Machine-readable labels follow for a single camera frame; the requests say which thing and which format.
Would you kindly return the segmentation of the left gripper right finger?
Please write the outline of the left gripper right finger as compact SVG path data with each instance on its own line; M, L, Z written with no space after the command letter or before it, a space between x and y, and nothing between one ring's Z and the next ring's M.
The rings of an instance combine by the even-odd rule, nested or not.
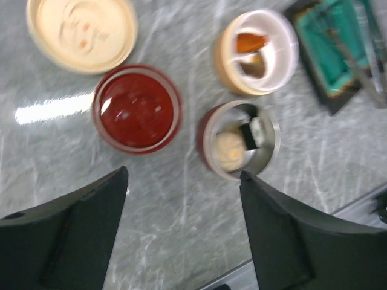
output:
M386 230L321 212L249 172L240 181L260 289L386 288Z

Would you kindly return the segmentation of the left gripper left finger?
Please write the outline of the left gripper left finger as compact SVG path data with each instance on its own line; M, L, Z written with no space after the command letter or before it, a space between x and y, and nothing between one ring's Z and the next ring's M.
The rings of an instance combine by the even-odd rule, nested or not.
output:
M1 289L102 289L128 189L125 166L1 218Z

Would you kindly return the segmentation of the sushi roll piece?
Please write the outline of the sushi roll piece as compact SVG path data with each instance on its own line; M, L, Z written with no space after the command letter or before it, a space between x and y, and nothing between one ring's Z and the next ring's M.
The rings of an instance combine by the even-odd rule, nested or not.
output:
M259 117L251 118L239 127L247 151L261 148L265 143L265 131Z

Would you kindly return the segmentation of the red round lid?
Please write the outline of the red round lid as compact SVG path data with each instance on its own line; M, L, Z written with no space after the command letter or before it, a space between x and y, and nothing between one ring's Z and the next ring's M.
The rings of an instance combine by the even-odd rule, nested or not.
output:
M175 84L161 71L126 65L99 82L91 113L100 137L110 146L145 155L174 139L183 121L183 102Z

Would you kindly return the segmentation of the beige round bun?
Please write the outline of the beige round bun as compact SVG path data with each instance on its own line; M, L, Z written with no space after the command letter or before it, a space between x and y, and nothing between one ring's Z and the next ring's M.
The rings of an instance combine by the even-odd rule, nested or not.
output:
M224 171L231 172L241 167L246 158L243 138L233 132L223 132L215 138L215 154Z

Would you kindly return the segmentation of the brown food piece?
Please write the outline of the brown food piece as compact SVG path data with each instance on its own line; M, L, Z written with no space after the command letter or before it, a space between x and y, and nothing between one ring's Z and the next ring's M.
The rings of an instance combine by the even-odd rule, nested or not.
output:
M266 64L259 51L250 54L249 60L240 60L239 65L245 75L261 79L266 74Z

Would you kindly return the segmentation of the orange food piece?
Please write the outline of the orange food piece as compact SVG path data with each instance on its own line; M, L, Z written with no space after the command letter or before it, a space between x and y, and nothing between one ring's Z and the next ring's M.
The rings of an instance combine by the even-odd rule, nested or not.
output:
M267 45L269 38L266 35L240 33L236 37L236 52L239 54L252 53Z

